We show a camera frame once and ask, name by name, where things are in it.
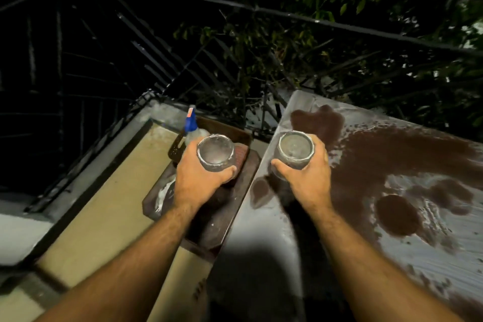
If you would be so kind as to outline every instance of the wet table surface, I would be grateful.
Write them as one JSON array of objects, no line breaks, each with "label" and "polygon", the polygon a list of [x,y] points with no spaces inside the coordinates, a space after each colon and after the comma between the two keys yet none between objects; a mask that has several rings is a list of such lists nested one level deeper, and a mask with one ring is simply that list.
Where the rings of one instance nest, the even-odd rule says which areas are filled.
[{"label": "wet table surface", "polygon": [[326,144],[346,221],[464,319],[483,320],[483,145],[302,91],[214,263],[211,298],[253,320],[349,314],[310,219],[270,174],[276,141],[292,129]]}]

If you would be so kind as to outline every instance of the glass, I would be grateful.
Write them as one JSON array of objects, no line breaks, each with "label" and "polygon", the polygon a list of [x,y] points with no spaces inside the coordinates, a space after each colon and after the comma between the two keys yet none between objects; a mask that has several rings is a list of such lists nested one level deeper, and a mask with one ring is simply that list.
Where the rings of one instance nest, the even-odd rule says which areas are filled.
[{"label": "glass", "polygon": [[196,154],[209,172],[221,172],[236,165],[235,145],[225,135],[211,134],[199,142]]},{"label": "glass", "polygon": [[[281,135],[273,157],[293,169],[302,169],[309,164],[314,153],[315,144],[312,138],[302,131],[292,130]],[[278,178],[285,180],[274,166],[272,171]]]}]

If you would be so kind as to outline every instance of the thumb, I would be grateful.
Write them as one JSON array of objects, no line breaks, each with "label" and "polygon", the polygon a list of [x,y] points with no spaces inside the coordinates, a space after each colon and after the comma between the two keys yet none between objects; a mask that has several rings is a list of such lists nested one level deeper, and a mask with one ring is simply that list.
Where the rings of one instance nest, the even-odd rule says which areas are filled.
[{"label": "thumb", "polygon": [[277,171],[279,171],[280,174],[284,176],[287,181],[290,181],[293,175],[293,171],[295,171],[293,168],[287,166],[280,159],[272,159],[271,164],[272,166],[277,168]]},{"label": "thumb", "polygon": [[235,175],[236,170],[237,167],[231,166],[221,171],[219,173],[221,183],[227,183],[228,181],[230,181]]}]

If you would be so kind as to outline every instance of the hand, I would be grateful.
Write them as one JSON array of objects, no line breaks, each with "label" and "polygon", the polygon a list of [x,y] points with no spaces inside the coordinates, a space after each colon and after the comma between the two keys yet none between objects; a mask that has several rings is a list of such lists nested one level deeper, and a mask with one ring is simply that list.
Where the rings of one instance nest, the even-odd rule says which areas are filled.
[{"label": "hand", "polygon": [[331,209],[330,201],[330,166],[326,146],[320,139],[309,134],[315,144],[315,153],[305,168],[298,170],[290,168],[278,159],[271,161],[282,176],[290,183],[292,191],[310,215],[317,214],[321,209]]},{"label": "hand", "polygon": [[190,205],[195,211],[208,201],[221,184],[228,182],[236,170],[235,166],[221,172],[204,169],[196,155],[196,147],[202,139],[200,136],[186,147],[176,168],[174,183],[174,205]]}]

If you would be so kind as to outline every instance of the foliage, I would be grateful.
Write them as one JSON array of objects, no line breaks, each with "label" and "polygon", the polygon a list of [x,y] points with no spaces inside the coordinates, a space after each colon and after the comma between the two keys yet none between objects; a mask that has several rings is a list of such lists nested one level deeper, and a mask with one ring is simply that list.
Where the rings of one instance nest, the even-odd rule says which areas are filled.
[{"label": "foliage", "polygon": [[[317,20],[483,50],[481,0],[236,1]],[[214,36],[223,38],[241,66],[238,77],[242,79],[240,85],[246,97],[261,97],[265,81],[277,86],[284,83],[286,76],[296,85],[307,81],[314,84],[316,92],[330,95],[330,92],[364,83],[366,79],[384,77],[400,69],[399,75],[336,95],[335,99],[361,106],[382,102],[380,106],[388,114],[460,136],[480,138],[476,129],[483,127],[479,86],[468,87],[462,83],[461,88],[458,85],[454,89],[444,88],[447,82],[463,82],[482,76],[479,59],[422,51],[418,47],[394,45],[381,48],[378,46],[380,40],[371,40],[367,36],[335,33],[313,23],[295,23],[260,13],[249,16],[233,13],[224,26],[182,24],[174,36],[184,39],[199,36],[201,44],[207,44]],[[333,71],[335,66],[351,59],[356,61]],[[394,104],[384,103],[385,99],[435,86],[442,88]]]}]

